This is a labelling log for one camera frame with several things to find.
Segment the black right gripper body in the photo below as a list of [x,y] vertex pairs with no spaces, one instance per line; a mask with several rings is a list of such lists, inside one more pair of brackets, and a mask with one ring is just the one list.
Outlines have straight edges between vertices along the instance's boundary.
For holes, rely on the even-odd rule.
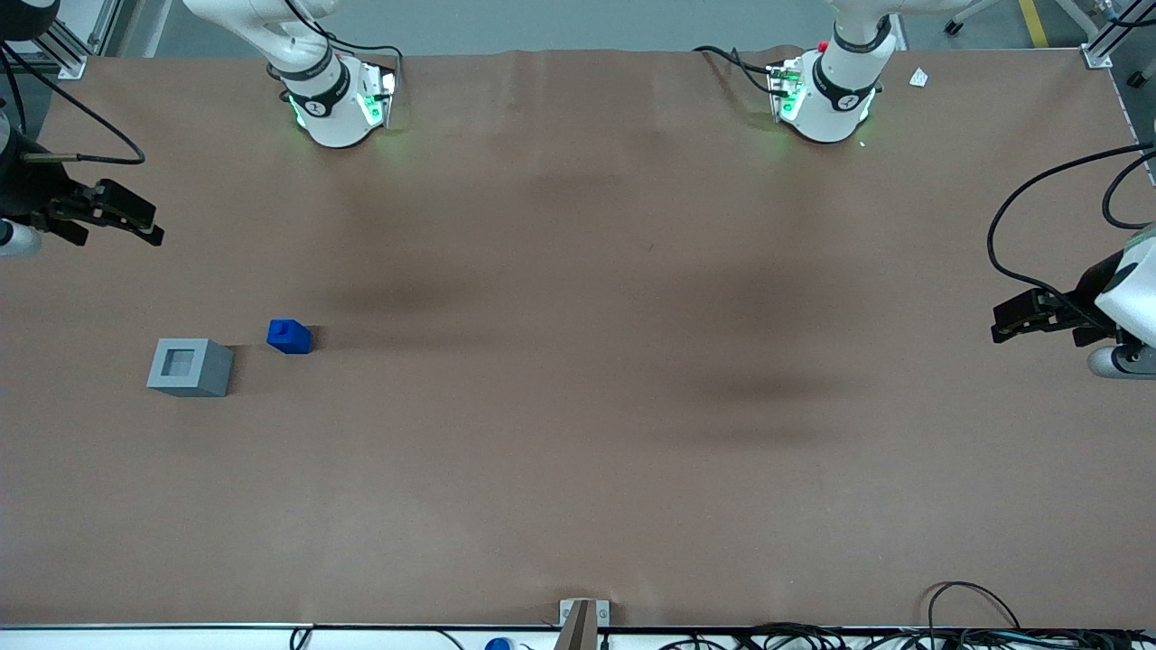
[[25,135],[9,135],[1,156],[1,209],[17,226],[84,246],[86,226],[103,227],[92,189],[73,180],[58,162],[30,162],[29,153],[46,153]]

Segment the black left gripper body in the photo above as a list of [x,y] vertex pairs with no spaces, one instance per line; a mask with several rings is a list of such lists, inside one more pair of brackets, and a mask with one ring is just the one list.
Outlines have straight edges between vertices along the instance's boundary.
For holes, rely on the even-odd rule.
[[1116,337],[1116,322],[1095,305],[1095,300],[1116,275],[1120,263],[1122,254],[1110,254],[1102,263],[1088,267],[1073,291],[1045,291],[1039,300],[1052,312],[1054,328],[1072,330],[1073,344],[1077,348]]

